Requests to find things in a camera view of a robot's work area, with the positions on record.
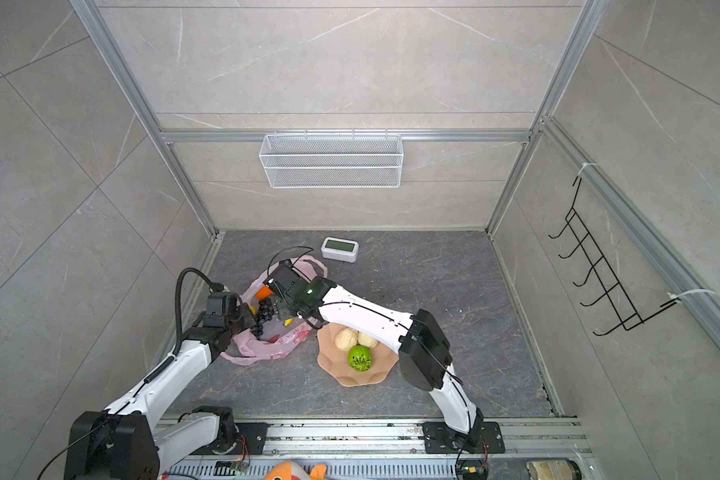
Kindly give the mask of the pink plastic shopping bag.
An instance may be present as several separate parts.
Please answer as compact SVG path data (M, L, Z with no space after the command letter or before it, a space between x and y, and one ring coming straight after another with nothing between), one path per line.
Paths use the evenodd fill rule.
M327 267L312 255L305 255L296 260L295 267L301 270L309 280L315 276L326 276ZM241 295L242 300L250 307L258 309L259 300L255 294L264 285L266 271L262 272ZM284 326L284 321L294 318L290 326ZM289 355L299 344L304 342L314 331L304 320L293 317L284 306L275 308L274 318L264 324L261 339L256 339L251 333L251 327L246 328L232 339L232 344L220 357L239 366L253 365L259 361L278 360ZM232 355L236 348L238 355Z

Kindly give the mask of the beige fake fruit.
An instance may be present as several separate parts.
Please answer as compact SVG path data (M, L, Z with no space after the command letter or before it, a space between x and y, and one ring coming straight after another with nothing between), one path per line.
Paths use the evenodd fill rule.
M335 347L344 352L349 352L359 344L359 332L351 328L343 328L334 337Z

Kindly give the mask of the pink wavy plate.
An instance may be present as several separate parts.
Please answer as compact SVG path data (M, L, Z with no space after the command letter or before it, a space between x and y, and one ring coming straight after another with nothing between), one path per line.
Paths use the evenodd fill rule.
M399 357L387 346L379 343L371 350L372 364L368 371L358 372L348 363L349 352L339 350L334 338L343 329L342 325L329 323L317 333L320 367L344 387L359 387L383 382Z

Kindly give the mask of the green fake apple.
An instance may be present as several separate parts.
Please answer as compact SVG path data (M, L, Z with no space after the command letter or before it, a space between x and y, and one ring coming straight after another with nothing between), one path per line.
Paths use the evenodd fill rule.
M368 371L373 365L371 349L360 344L353 346L348 352L347 363L357 372Z

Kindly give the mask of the orange fake orange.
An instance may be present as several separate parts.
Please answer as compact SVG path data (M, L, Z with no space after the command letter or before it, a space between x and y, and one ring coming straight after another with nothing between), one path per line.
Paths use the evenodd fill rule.
M258 290L255 294L255 297L261 301L268 297L270 297L273 294L273 291L268 288L267 286L263 286L260 290Z

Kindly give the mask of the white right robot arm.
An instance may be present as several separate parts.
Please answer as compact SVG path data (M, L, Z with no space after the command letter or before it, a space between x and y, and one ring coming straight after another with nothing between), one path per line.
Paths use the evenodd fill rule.
M363 299L322 276L311 280L290 260L267 270L264 285L285 302L291 314L352 328L398 355L406 381L426 391L440 409L446 445L471 453L483 447L484 416L456 375L450 342L435 317L420 309L395 311Z

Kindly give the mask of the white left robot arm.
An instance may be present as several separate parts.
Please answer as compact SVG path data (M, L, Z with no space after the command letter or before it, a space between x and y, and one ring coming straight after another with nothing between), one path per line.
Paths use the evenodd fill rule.
M185 277L196 275L209 289L208 308L191 327L182 321ZM176 343L167 357L127 393L101 411L86 411L70 428L64 458L66 479L158 479L198 449L226 454L241 443L231 408L200 406L174 425L158 421L189 383L231 344L252 312L241 297L187 267L174 292Z

